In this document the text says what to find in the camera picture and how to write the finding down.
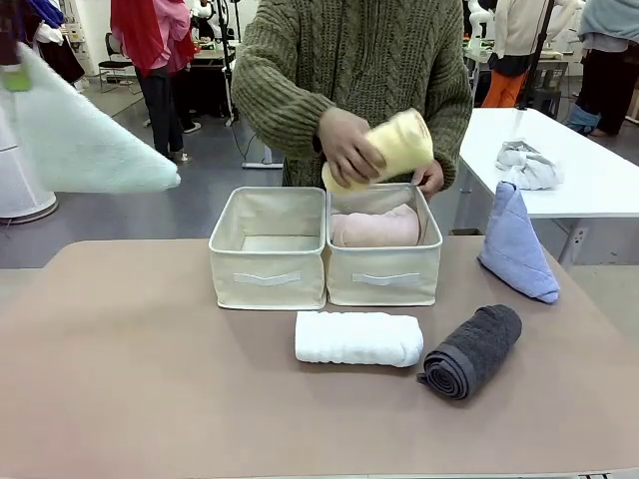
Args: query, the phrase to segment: bin handle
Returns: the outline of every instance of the bin handle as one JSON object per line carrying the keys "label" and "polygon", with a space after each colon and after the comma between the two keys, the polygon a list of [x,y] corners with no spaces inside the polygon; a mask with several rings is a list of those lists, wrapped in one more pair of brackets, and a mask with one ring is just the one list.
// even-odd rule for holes
{"label": "bin handle", "polygon": [[365,282],[375,286],[390,286],[391,284],[415,284],[419,282],[421,274],[409,272],[407,274],[397,274],[395,276],[370,276],[368,274],[355,273],[352,282]]}
{"label": "bin handle", "polygon": [[302,280],[302,272],[294,271],[287,274],[280,274],[279,276],[260,277],[253,274],[242,274],[235,272],[233,274],[234,282],[241,282],[243,284],[256,284],[257,286],[279,286],[288,282]]}

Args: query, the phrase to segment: black pants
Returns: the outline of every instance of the black pants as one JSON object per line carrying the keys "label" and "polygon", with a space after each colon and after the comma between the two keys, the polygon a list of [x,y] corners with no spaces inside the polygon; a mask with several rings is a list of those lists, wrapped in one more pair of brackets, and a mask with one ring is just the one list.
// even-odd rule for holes
{"label": "black pants", "polygon": [[151,70],[146,77],[136,68],[136,75],[149,109],[156,150],[165,157],[169,152],[179,152],[183,147],[182,126],[173,104],[169,68]]}
{"label": "black pants", "polygon": [[617,135],[639,77],[639,47],[610,53],[592,50],[583,60],[583,84],[577,105],[592,115],[601,115],[597,128]]}
{"label": "black pants", "polygon": [[191,120],[191,82],[189,72],[186,69],[180,70],[171,76],[171,88],[173,89],[173,103],[176,106],[176,112],[182,128],[191,130],[195,125]]}

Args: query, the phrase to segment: dark gray towel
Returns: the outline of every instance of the dark gray towel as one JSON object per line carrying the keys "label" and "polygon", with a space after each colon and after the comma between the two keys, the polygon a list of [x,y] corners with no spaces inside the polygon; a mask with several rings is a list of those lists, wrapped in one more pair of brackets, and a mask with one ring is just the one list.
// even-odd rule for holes
{"label": "dark gray towel", "polygon": [[423,362],[417,381],[452,399],[472,396],[505,360],[521,334],[521,318],[508,306],[481,307]]}

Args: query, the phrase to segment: cable knit sweater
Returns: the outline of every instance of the cable knit sweater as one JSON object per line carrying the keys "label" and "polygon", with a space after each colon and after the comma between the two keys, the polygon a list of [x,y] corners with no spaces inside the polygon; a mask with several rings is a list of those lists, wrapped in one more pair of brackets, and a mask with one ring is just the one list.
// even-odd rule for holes
{"label": "cable knit sweater", "polygon": [[233,98],[287,156],[285,186],[321,187],[315,133],[337,105],[372,127],[418,110],[449,187],[472,110],[462,31],[460,0],[261,0]]}

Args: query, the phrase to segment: pink towel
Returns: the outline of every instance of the pink towel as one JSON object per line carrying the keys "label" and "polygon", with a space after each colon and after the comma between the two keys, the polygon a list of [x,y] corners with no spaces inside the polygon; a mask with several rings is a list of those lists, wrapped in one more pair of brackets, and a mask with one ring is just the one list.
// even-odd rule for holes
{"label": "pink towel", "polygon": [[408,205],[383,215],[331,215],[330,239],[340,247],[416,246],[419,218]]}

